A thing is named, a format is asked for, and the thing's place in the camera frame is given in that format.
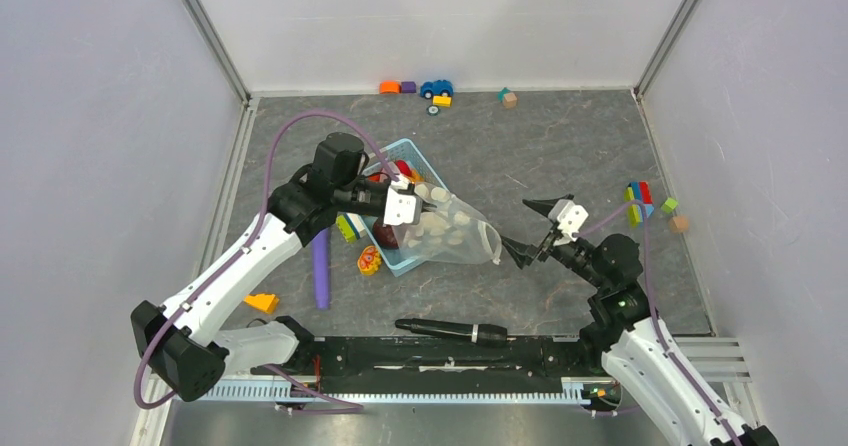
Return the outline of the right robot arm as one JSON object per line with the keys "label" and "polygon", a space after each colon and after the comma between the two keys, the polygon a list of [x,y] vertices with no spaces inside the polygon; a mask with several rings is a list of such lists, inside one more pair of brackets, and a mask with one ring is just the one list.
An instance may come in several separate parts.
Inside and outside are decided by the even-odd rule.
{"label": "right robot arm", "polygon": [[525,200],[551,228],[537,245],[504,237],[519,268],[554,259],[592,285],[592,322],[579,332],[577,358],[591,374],[607,373],[633,397],[671,445],[775,445],[765,425],[754,426],[708,384],[673,339],[655,305],[641,243],[614,233],[594,245],[588,218],[572,195]]}

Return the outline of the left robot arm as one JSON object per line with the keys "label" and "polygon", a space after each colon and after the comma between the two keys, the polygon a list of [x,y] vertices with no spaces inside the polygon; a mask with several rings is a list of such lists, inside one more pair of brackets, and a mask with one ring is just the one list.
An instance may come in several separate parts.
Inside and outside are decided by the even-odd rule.
{"label": "left robot arm", "polygon": [[284,322],[224,330],[223,323],[274,269],[307,247],[341,213],[415,222],[421,200],[403,176],[373,181],[363,140],[331,133],[311,162],[270,192],[248,229],[195,280],[161,304],[139,303],[130,314],[141,365],[136,378],[155,373],[174,396],[191,402],[225,375],[266,364],[306,371],[313,345]]}

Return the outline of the clear polka dot zip bag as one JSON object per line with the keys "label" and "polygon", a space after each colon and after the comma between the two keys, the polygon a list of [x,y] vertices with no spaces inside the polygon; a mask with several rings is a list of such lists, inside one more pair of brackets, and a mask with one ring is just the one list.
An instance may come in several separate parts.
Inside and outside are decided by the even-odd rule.
{"label": "clear polka dot zip bag", "polygon": [[414,193],[425,202],[419,221],[393,228],[402,255],[453,264],[501,262],[501,236],[481,212],[436,184],[419,182]]}

